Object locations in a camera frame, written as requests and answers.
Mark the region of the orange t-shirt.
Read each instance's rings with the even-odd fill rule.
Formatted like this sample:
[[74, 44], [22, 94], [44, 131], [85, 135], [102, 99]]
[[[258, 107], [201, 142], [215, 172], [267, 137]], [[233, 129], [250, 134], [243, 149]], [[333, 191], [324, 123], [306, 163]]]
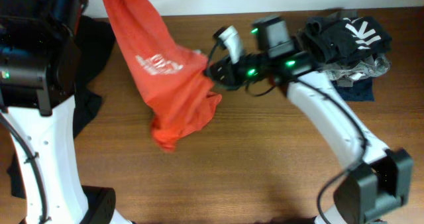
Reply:
[[143, 101], [154, 113], [153, 140], [166, 151], [204, 128], [222, 100], [203, 71], [205, 55], [180, 46], [149, 0], [103, 0]]

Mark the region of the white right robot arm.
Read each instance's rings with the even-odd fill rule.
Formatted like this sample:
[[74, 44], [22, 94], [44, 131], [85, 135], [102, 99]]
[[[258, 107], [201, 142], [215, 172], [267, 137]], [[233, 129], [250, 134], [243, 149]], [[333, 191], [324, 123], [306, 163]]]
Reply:
[[247, 53], [235, 27], [222, 27], [215, 46], [227, 51], [208, 62], [205, 75], [227, 90], [249, 89], [270, 79], [273, 89], [301, 110], [321, 133], [341, 165], [329, 180], [334, 204], [319, 209], [314, 223], [381, 223], [409, 200], [413, 159], [391, 149], [356, 116], [324, 67], [331, 62], [383, 58], [389, 36], [370, 18], [316, 17], [291, 34], [279, 16], [253, 22], [258, 52]]

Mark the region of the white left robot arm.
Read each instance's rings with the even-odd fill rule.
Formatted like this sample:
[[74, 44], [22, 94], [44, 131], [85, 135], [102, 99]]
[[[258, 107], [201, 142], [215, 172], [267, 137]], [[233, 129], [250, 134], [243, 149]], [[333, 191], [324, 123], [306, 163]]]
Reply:
[[24, 223], [125, 223], [112, 188], [80, 182], [75, 44], [88, 0], [1, 0], [1, 124], [26, 194]]

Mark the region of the navy blue garment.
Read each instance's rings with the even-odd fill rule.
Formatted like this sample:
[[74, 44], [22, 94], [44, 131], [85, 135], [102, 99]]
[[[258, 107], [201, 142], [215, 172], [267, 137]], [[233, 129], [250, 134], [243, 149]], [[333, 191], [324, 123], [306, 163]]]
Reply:
[[336, 81], [332, 84], [345, 101], [375, 101], [372, 78], [358, 80], [351, 87], [340, 86]]

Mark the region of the grey patterned garment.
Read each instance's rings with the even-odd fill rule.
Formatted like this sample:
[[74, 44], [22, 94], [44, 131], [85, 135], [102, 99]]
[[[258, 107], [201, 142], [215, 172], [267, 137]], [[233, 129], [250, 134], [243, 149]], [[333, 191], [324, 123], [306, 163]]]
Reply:
[[373, 54], [349, 64], [343, 64], [342, 62], [323, 64], [321, 70], [326, 73], [331, 81], [350, 80], [351, 82], [356, 82], [382, 76], [391, 67], [392, 62], [385, 54]]

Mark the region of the black garment on left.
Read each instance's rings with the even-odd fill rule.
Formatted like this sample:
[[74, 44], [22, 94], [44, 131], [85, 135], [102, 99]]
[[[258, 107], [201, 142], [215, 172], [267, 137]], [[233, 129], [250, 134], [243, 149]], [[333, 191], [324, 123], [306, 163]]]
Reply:
[[20, 19], [2, 19], [1, 26], [1, 119], [14, 108], [51, 118], [55, 108], [74, 98], [73, 136], [78, 136], [103, 103], [87, 85], [111, 55], [111, 25], [82, 16], [73, 33]]

